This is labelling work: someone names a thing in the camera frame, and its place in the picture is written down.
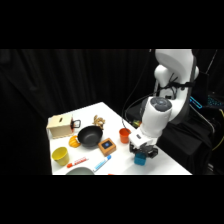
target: frying pan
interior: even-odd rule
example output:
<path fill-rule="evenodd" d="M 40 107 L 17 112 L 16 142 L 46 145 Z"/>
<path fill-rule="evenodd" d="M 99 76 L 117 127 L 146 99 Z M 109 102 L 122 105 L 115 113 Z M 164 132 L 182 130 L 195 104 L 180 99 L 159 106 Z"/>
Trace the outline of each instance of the frying pan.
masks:
<path fill-rule="evenodd" d="M 98 126 L 83 128 L 78 134 L 78 140 L 83 147 L 93 147 L 100 143 L 103 131 Z"/>

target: yellow bowl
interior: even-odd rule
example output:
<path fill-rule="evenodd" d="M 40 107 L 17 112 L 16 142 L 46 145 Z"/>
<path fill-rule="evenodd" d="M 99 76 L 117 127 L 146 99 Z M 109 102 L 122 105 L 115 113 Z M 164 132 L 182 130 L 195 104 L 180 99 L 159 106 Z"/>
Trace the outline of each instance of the yellow bowl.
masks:
<path fill-rule="evenodd" d="M 52 159 L 61 166 L 65 166 L 69 162 L 68 150 L 65 147 L 56 149 L 52 153 Z"/>

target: black curtain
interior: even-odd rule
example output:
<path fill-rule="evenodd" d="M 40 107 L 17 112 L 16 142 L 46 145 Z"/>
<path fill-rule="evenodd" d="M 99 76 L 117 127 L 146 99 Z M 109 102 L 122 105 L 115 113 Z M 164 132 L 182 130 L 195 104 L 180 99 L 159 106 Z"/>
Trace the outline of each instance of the black curtain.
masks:
<path fill-rule="evenodd" d="M 215 50 L 193 50 L 200 70 L 206 71 Z M 223 53 L 219 49 L 209 71 L 210 89 L 220 94 L 224 94 Z M 28 160 L 33 164 L 29 168 L 21 166 L 21 174 L 49 174 L 47 119 L 98 102 L 106 103 L 121 114 L 145 64 L 143 78 L 130 103 L 154 90 L 154 70 L 158 62 L 154 52 L 150 61 L 148 54 L 148 49 L 1 49 L 0 97 L 4 135 L 0 149 L 7 149 L 5 158 L 10 154 L 18 155 L 15 152 L 20 148 L 20 166 Z M 16 156 L 12 164 L 11 173 L 19 165 Z"/>
<path fill-rule="evenodd" d="M 193 49 L 193 53 L 200 71 L 209 74 L 209 90 L 224 96 L 224 49 Z"/>
<path fill-rule="evenodd" d="M 147 63 L 144 77 L 132 99 L 153 91 L 155 56 L 149 50 L 50 49 L 24 50 L 39 77 L 48 116 L 104 102 L 117 113 L 135 87 Z"/>

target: white table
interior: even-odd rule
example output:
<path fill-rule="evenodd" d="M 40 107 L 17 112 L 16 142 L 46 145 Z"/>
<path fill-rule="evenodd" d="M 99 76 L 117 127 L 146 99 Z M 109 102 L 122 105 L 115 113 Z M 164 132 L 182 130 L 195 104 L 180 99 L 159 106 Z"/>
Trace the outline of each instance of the white table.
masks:
<path fill-rule="evenodd" d="M 104 103 L 98 103 L 72 111 L 68 114 L 73 114 L 74 120 L 81 120 L 82 122 L 81 127 L 75 129 L 76 135 L 82 128 L 93 125 L 92 123 L 95 115 L 106 120 L 102 141 L 110 138 L 116 144 L 117 150 L 111 154 L 111 160 L 109 160 L 95 173 L 96 175 L 191 175 L 186 169 L 170 158 L 161 149 L 159 149 L 157 157 L 154 159 L 147 159 L 145 166 L 135 165 L 135 155 L 129 152 L 129 144 L 123 144 L 120 142 L 119 130 L 123 128 L 121 117 Z M 135 130 L 126 121 L 125 126 L 131 131 Z M 92 170 L 104 159 L 104 155 L 98 147 L 94 150 L 85 149 L 82 146 L 72 148 L 68 144 L 69 139 L 70 137 L 52 139 L 52 136 L 49 133 L 51 154 L 59 147 L 66 147 L 70 156 L 70 163 L 82 157 L 88 157 L 89 160 L 68 169 L 66 166 L 59 166 L 55 161 L 53 161 L 53 159 L 51 159 L 53 175 L 65 175 L 68 171 L 77 167 L 88 167 Z"/>

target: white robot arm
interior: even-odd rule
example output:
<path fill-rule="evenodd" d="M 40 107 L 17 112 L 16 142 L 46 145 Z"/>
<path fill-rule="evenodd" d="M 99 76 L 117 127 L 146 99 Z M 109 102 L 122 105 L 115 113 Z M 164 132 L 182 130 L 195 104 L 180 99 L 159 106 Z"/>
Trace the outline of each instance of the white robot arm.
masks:
<path fill-rule="evenodd" d="M 142 102 L 142 124 L 129 135 L 130 151 L 155 157 L 153 148 L 168 122 L 181 123 L 189 112 L 189 101 L 194 80 L 199 74 L 191 49 L 156 49 L 160 65 L 155 78 L 161 88 L 159 97 Z"/>

